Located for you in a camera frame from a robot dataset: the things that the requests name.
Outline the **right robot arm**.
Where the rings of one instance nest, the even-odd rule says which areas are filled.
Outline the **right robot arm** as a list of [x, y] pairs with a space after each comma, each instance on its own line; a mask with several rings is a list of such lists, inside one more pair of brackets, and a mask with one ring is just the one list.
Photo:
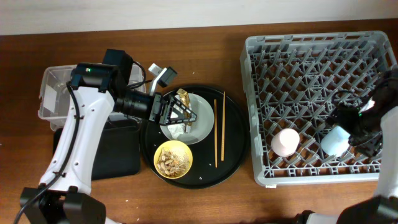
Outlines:
[[368, 200], [344, 209], [337, 216], [305, 210], [291, 223], [397, 223], [397, 69], [378, 75], [376, 86], [358, 107], [335, 103], [326, 123], [342, 127], [357, 152], [371, 157], [376, 149], [362, 146], [380, 136], [381, 166], [377, 189]]

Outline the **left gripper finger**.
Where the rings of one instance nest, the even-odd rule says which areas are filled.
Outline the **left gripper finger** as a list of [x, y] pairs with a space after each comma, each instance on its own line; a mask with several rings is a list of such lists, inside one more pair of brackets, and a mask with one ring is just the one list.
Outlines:
[[180, 123], [193, 123], [197, 119], [196, 118], [170, 118], [167, 122], [168, 125], [172, 124], [180, 124]]
[[170, 119], [171, 120], [196, 120], [197, 114], [188, 106], [185, 106], [175, 96], [170, 96]]

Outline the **light blue plastic cup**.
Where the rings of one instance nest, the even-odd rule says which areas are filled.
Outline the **light blue plastic cup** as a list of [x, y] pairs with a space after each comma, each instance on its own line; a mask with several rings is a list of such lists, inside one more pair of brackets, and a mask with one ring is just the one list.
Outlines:
[[341, 156], [350, 147], [350, 134], [342, 127], [335, 126], [322, 140], [321, 149], [329, 156]]

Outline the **pink plastic cup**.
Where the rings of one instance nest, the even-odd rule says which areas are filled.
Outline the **pink plastic cup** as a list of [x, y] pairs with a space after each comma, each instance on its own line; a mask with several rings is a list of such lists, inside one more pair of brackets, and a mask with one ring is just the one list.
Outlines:
[[291, 156], [300, 142], [299, 133], [291, 128], [286, 128], [278, 132], [271, 141], [271, 149], [282, 157]]

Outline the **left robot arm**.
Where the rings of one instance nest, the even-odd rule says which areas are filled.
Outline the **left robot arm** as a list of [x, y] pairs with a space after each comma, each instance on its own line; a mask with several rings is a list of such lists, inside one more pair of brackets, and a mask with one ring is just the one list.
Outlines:
[[91, 175], [103, 128], [112, 112], [159, 125], [191, 123], [197, 115], [173, 95], [143, 93], [129, 84], [136, 61], [108, 49], [101, 63], [79, 63], [66, 87], [70, 106], [52, 161], [38, 187], [23, 189], [21, 209], [31, 223], [112, 223], [103, 203], [91, 197]]

